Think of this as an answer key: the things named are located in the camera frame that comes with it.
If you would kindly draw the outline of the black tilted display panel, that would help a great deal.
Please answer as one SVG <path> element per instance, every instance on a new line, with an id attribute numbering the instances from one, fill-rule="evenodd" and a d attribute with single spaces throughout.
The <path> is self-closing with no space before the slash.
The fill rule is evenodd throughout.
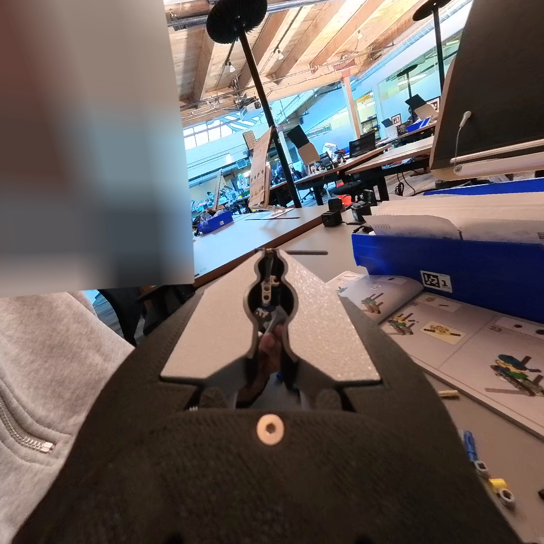
<path id="1" fill-rule="evenodd" d="M 473 1 L 430 169 L 442 180 L 543 170 L 543 1 Z"/>

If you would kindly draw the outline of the stack of white paper booklets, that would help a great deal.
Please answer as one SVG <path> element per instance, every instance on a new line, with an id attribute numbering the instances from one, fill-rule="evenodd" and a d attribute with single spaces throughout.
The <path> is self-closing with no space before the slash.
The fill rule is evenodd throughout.
<path id="1" fill-rule="evenodd" d="M 543 245 L 543 193 L 410 197 L 364 220 L 376 235 Z"/>

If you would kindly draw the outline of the black and cardboard tilted panel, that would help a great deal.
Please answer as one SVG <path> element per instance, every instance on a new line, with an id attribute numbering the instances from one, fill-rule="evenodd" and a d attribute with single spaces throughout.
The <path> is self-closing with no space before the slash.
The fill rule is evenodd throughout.
<path id="1" fill-rule="evenodd" d="M 320 161 L 320 154 L 316 147 L 309 141 L 308 136 L 300 125 L 296 125 L 287 132 L 287 137 L 295 145 L 304 165 L 308 166 Z"/>

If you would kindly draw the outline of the grey zip hoodie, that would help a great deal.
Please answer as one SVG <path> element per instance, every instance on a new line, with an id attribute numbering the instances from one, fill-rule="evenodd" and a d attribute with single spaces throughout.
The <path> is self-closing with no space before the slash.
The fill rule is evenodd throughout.
<path id="1" fill-rule="evenodd" d="M 133 349 L 83 292 L 1 299 L 1 543 L 44 497 Z"/>

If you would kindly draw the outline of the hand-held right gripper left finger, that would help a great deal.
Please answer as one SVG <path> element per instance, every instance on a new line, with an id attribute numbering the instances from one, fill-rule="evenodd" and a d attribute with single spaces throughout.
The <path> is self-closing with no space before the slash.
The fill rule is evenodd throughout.
<path id="1" fill-rule="evenodd" d="M 246 360 L 257 349 L 248 294 L 259 283 L 263 250 L 221 277 L 202 294 L 160 373 L 165 381 L 203 387 L 242 388 Z"/>

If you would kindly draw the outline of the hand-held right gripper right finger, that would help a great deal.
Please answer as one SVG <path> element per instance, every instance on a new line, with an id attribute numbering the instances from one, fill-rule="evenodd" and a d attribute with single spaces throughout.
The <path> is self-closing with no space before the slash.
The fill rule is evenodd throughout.
<path id="1" fill-rule="evenodd" d="M 294 257 L 276 251 L 293 307 L 283 325 L 281 371 L 296 388 L 379 384 L 381 377 L 343 301 Z"/>

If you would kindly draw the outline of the black computer monitor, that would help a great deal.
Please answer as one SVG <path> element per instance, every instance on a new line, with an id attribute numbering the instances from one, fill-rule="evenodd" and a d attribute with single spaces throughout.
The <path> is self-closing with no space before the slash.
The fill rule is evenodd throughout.
<path id="1" fill-rule="evenodd" d="M 350 159 L 357 158 L 364 153 L 370 152 L 376 148 L 376 132 L 368 131 L 358 139 L 349 142 Z"/>

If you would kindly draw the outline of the blue plastic bin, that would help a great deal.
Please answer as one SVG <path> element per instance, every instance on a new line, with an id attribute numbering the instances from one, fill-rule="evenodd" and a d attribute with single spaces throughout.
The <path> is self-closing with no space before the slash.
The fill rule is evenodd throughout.
<path id="1" fill-rule="evenodd" d="M 429 191 L 414 197 L 518 193 L 543 193 L 543 178 Z M 400 237 L 373 231 L 352 235 L 352 248 L 355 262 L 371 274 L 408 276 L 420 280 L 427 290 L 527 319 L 540 320 L 543 314 L 543 245 Z"/>

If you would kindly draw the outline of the wooden tilted board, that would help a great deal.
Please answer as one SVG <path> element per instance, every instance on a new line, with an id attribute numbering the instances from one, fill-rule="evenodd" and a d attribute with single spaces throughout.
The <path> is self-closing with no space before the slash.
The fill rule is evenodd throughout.
<path id="1" fill-rule="evenodd" d="M 271 169 L 267 163 L 270 147 L 272 128 L 269 128 L 263 136 L 257 140 L 251 162 L 249 179 L 248 209 L 251 213 L 266 212 L 268 219 L 278 219 L 286 214 L 289 209 L 287 205 L 270 204 Z"/>

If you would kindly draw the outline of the person's left hand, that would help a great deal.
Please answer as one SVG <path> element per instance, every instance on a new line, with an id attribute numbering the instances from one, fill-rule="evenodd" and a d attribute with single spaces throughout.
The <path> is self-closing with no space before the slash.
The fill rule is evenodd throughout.
<path id="1" fill-rule="evenodd" d="M 237 395 L 236 408 L 246 409 L 255 403 L 266 388 L 272 374 L 280 371 L 283 325 L 276 325 L 264 334 L 259 333 L 256 377 Z"/>

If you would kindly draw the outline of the long office desk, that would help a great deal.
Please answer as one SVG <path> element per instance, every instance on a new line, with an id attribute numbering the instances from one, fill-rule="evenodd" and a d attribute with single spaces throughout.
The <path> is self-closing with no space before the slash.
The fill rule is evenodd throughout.
<path id="1" fill-rule="evenodd" d="M 378 200 L 388 201 L 390 196 L 386 178 L 398 175 L 399 180 L 405 180 L 402 177 L 404 173 L 428 173 L 433 140 L 434 136 L 431 136 L 385 151 L 372 160 L 348 169 L 346 175 L 352 180 L 364 181 L 365 187 L 377 187 Z"/>
<path id="2" fill-rule="evenodd" d="M 385 151 L 389 150 L 392 147 L 392 144 L 387 144 L 382 147 L 378 147 L 375 149 L 372 149 L 371 151 L 368 151 L 364 153 L 363 155 L 360 155 L 356 158 L 347 160 L 344 164 L 336 166 L 336 167 L 330 167 L 329 170 L 319 171 L 317 173 L 314 173 L 312 175 L 306 176 L 301 180 L 297 180 L 295 182 L 296 189 L 311 189 L 314 193 L 314 198 L 316 201 L 316 204 L 318 206 L 323 206 L 323 198 L 321 195 L 321 187 L 326 186 L 328 183 L 332 181 L 345 180 L 346 172 L 358 167 L 360 165 L 363 165 L 365 163 L 368 163 L 370 160 L 378 157 L 380 154 L 384 153 Z"/>

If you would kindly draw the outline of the open lego instruction booklet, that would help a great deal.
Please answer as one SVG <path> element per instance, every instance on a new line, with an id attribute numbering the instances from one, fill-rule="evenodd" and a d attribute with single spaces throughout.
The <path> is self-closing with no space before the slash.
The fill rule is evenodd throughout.
<path id="1" fill-rule="evenodd" d="M 457 302 L 408 277 L 328 282 L 425 371 L 543 438 L 543 324 Z"/>

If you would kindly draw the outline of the black floor lamp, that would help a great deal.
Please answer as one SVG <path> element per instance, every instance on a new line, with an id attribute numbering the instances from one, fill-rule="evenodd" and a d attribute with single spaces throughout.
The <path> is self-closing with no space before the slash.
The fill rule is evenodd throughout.
<path id="1" fill-rule="evenodd" d="M 442 48 L 442 36 L 441 36 L 441 25 L 439 20 L 439 10 L 446 6 L 450 1 L 425 1 L 413 14 L 412 20 L 414 22 L 421 21 L 427 17 L 433 17 L 434 21 L 434 31 L 436 39 L 436 49 L 437 49 L 437 63 L 439 70 L 439 85 L 441 92 L 443 91 L 445 84 L 445 67 L 444 67 L 444 58 L 443 58 L 443 48 Z"/>
<path id="2" fill-rule="evenodd" d="M 281 146 L 277 127 L 265 95 L 255 57 L 247 38 L 247 32 L 253 31 L 264 20 L 267 8 L 267 1 L 218 1 L 208 14 L 206 29 L 209 37 L 217 44 L 234 43 L 235 39 L 238 39 L 241 43 L 265 118 L 271 128 L 271 137 L 282 165 L 290 197 L 293 200 L 294 206 L 301 208 L 301 202 L 296 191 L 287 157 Z"/>

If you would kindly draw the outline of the small blue bin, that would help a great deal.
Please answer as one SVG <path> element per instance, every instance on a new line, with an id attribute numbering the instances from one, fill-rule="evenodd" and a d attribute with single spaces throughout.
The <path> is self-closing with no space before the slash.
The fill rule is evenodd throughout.
<path id="1" fill-rule="evenodd" d="M 231 223 L 233 223 L 231 212 L 223 209 L 216 212 L 214 215 L 210 215 L 207 212 L 201 214 L 196 227 L 201 235 L 207 235 Z"/>

